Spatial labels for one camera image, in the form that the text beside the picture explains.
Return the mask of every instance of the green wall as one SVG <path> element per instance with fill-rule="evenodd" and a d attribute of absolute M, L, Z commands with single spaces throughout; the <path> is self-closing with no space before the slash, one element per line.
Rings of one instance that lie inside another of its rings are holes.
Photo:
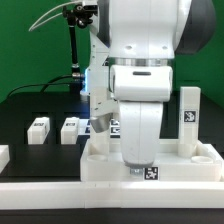
<path fill-rule="evenodd" d="M 28 32 L 31 24 L 63 0 L 2 0 L 0 3 L 0 101 L 15 87 L 45 83 L 70 73 L 70 43 L 66 21 L 58 18 L 41 29 Z M 209 98 L 224 107 L 224 2 L 213 0 L 217 29 L 209 44 L 194 56 L 175 60 L 176 89 L 197 85 Z M 82 70 L 88 66 L 88 30 L 77 30 Z M 40 88 L 26 91 L 39 91 Z"/>

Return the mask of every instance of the black table surface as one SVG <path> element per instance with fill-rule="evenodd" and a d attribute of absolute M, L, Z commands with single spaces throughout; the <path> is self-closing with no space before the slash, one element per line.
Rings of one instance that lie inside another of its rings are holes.
<path fill-rule="evenodd" d="M 161 138 L 177 138 L 179 94 L 164 104 Z M 27 130 L 36 117 L 50 118 L 43 145 L 28 145 Z M 76 145 L 60 144 L 67 117 L 89 118 L 89 103 L 69 93 L 18 93 L 0 104 L 0 145 L 9 145 L 10 162 L 0 182 L 79 181 L 80 157 L 88 136 Z M 224 109 L 201 96 L 199 140 L 223 155 Z M 0 223 L 224 223 L 222 209 L 65 209 L 0 211 Z"/>

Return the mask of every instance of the cable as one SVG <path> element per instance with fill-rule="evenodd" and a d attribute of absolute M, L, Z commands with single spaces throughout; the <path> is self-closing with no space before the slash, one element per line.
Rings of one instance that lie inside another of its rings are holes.
<path fill-rule="evenodd" d="M 13 89 L 12 91 L 10 91 L 6 97 L 6 99 L 9 99 L 9 97 L 17 90 L 19 89 L 23 89 L 23 88 L 29 88 L 29 87 L 38 87 L 38 86 L 59 86 L 59 85 L 70 85 L 71 82 L 64 82 L 64 83 L 43 83 L 43 84 L 31 84 L 31 85 L 25 85 L 25 86 L 19 86 L 15 89 Z"/>
<path fill-rule="evenodd" d="M 49 22 L 50 20 L 53 20 L 53 19 L 55 19 L 56 17 L 61 16 L 61 15 L 62 15 L 62 12 L 61 12 L 61 13 L 58 13 L 58 14 L 56 14 L 55 16 L 52 16 L 52 17 L 50 17 L 50 18 L 44 20 L 43 22 L 39 23 L 38 25 L 36 25 L 36 26 L 30 28 L 29 31 L 32 32 L 32 31 L 34 31 L 35 29 L 37 29 L 38 27 L 43 26 L 45 23 L 47 23 L 47 22 Z"/>
<path fill-rule="evenodd" d="M 75 3 L 81 3 L 82 1 L 80 1 L 80 0 L 74 0 L 74 1 L 72 1 L 72 2 L 67 2 L 67 3 L 64 3 L 64 4 L 61 4 L 61 5 L 58 5 L 58 6 L 56 6 L 56 7 L 54 7 L 54 8 L 52 8 L 51 10 L 49 10 L 48 12 L 46 12 L 45 14 L 43 14 L 31 27 L 30 27 L 30 29 L 29 29 L 29 31 L 31 32 L 31 31 L 33 31 L 34 29 L 36 29 L 37 27 L 39 27 L 40 26 L 40 24 L 39 24 L 39 22 L 44 18 L 44 17 L 46 17 L 46 16 L 48 16 L 51 12 L 53 12 L 53 11 L 55 11 L 55 10 L 57 10 L 57 9 L 59 9 L 59 8 L 62 8 L 62 7 L 64 7 L 64 6 L 67 6 L 67 5 L 73 5 L 73 4 L 75 4 Z"/>
<path fill-rule="evenodd" d="M 51 79 L 46 85 L 43 86 L 40 92 L 44 92 L 49 87 L 50 83 L 59 81 L 61 79 L 67 79 L 67 78 L 72 78 L 72 75 L 63 75 L 63 76 L 59 76 L 59 77 Z"/>

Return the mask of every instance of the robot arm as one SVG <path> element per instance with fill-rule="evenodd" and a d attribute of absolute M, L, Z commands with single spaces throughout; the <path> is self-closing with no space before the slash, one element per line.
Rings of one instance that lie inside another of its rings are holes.
<path fill-rule="evenodd" d="M 118 101 L 122 156 L 130 167 L 149 167 L 154 162 L 163 102 L 169 101 L 172 91 L 173 71 L 168 61 L 177 49 L 185 53 L 183 44 L 192 42 L 185 29 L 196 2 L 109 2 L 109 57 L 115 61 L 110 69 L 110 89 Z M 207 7 L 204 3 L 208 2 L 200 1 L 200 5 Z"/>

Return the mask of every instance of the white base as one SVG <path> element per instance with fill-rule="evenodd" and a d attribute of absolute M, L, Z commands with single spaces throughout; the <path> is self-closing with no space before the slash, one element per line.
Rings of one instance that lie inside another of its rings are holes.
<path fill-rule="evenodd" d="M 144 175 L 133 175 L 125 166 L 120 150 L 120 140 L 111 139 L 108 155 L 100 155 L 106 144 L 95 145 L 87 141 L 81 158 L 82 181 L 144 181 Z M 178 140 L 160 140 L 153 167 L 158 168 L 159 181 L 220 181 L 223 159 L 211 145 L 198 141 L 196 157 L 178 156 Z"/>
<path fill-rule="evenodd" d="M 210 155 L 213 157 L 214 164 L 219 164 L 220 157 L 210 145 L 206 145 L 204 148 L 199 143 L 198 152 L 203 156 Z M 113 207 L 224 208 L 223 177 L 218 182 L 143 181 L 137 178 L 132 181 L 0 183 L 1 210 Z"/>

